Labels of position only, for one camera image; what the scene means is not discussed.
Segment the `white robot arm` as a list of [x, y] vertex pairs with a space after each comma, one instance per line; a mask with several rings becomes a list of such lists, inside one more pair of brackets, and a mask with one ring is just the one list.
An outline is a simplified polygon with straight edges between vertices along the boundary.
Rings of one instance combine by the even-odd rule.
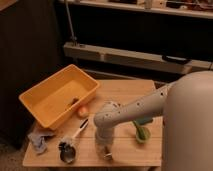
[[129, 104], [95, 114], [96, 141], [139, 118], [163, 118], [162, 171], [213, 171], [213, 71], [187, 74]]

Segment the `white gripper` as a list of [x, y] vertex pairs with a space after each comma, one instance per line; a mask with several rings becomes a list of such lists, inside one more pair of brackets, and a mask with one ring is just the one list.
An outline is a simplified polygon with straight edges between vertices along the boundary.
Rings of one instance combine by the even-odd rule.
[[111, 148], [112, 148], [113, 142], [114, 142], [113, 135], [101, 135], [98, 132], [95, 133], [96, 148], [100, 156], [104, 156], [105, 146], [107, 146], [110, 152], [112, 153]]

